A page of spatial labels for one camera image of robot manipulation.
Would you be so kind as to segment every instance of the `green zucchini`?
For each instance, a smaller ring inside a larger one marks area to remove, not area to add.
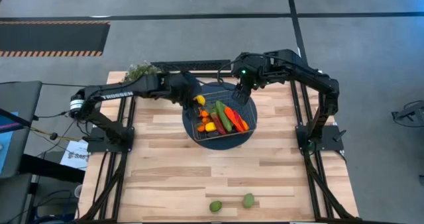
[[[218,112],[219,118],[221,119],[221,122],[223,123],[224,128],[230,132],[233,128],[231,126],[231,122],[228,119],[227,115],[224,112],[225,109],[225,105],[220,102],[220,101],[216,101],[215,102],[215,108]]]

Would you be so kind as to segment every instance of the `wire basket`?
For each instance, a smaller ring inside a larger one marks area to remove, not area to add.
[[[253,102],[249,101],[246,105],[238,104],[232,97],[231,91],[217,91],[213,93],[202,94],[202,96],[206,99],[206,106],[211,107],[215,106],[216,101],[221,101],[226,106],[230,107],[232,110],[235,110],[240,116],[241,119],[246,121],[249,130],[243,132],[237,132],[235,127],[233,127],[232,131],[226,135],[215,135],[211,137],[207,131],[199,132],[197,130],[197,124],[201,123],[201,117],[197,117],[191,120],[191,127],[193,129],[194,140],[196,141],[204,141],[211,139],[220,139],[224,137],[229,137],[233,135],[242,135],[249,132],[252,132],[256,129],[256,119],[254,117],[254,108]]]

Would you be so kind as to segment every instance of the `lime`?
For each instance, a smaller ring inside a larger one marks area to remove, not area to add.
[[[245,208],[251,208],[254,204],[254,196],[253,194],[246,194],[244,195],[243,199],[243,206]]]
[[[209,209],[211,211],[214,211],[215,212],[215,211],[219,211],[222,206],[223,206],[223,203],[221,201],[213,201],[209,205]]]

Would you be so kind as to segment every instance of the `red bell pepper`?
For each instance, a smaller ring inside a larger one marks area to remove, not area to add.
[[[246,128],[244,127],[243,120],[241,119],[241,116],[237,113],[237,111],[233,110],[234,116],[236,118],[236,121],[238,124],[240,124],[243,131],[246,131]]]

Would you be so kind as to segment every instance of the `butcher block tabletop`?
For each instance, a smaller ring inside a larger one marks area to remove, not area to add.
[[[110,72],[107,83],[120,82],[124,75],[125,72]],[[210,78],[201,80],[216,82]],[[231,78],[225,81],[235,83]],[[301,102],[299,84],[297,92]],[[314,111],[318,106],[317,92],[308,92]],[[229,150],[209,150],[191,140],[179,105],[165,99],[137,98],[133,124],[136,136],[127,160],[118,222],[314,220],[305,165],[297,149],[291,94],[290,83],[253,91],[257,128],[248,141]],[[103,102],[101,112],[116,120],[119,102]],[[301,110],[306,121],[302,102]],[[334,151],[321,155],[328,187],[346,210],[357,216],[344,160]],[[89,157],[79,199],[81,215],[92,204],[102,158],[103,153]],[[104,186],[108,159],[109,154],[97,196]],[[111,217],[114,192],[115,189],[109,195],[106,218]],[[255,196],[255,203],[245,209],[242,199],[248,193]],[[317,195],[324,217],[318,186]],[[223,208],[211,213],[209,204],[216,200],[223,202]]]

